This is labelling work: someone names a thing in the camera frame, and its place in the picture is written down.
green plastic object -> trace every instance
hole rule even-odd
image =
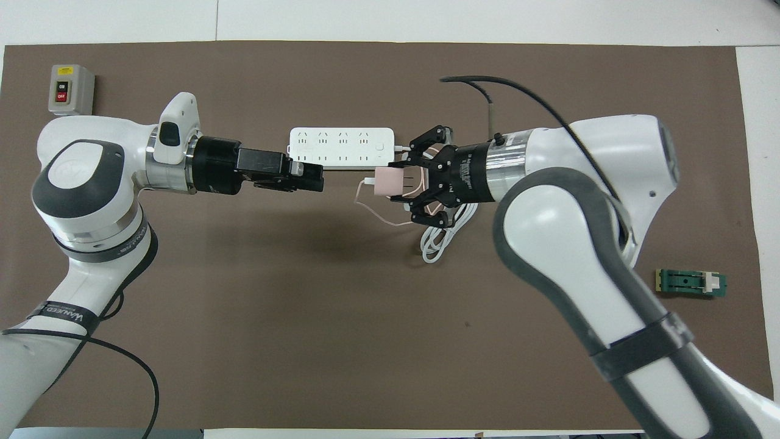
[[[717,271],[655,270],[655,290],[667,293],[726,296],[726,276]]]

electrical outlet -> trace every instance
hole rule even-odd
[[[395,159],[390,128],[306,128],[290,131],[287,154],[326,170],[372,170]]]

black velcro strap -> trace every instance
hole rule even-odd
[[[670,312],[664,318],[593,354],[590,359],[606,381],[617,380],[640,367],[670,356],[693,340],[693,334]]]
[[[100,324],[98,316],[89,309],[63,302],[42,302],[27,318],[35,316],[54,317],[77,323],[87,330],[87,335],[92,335]]]

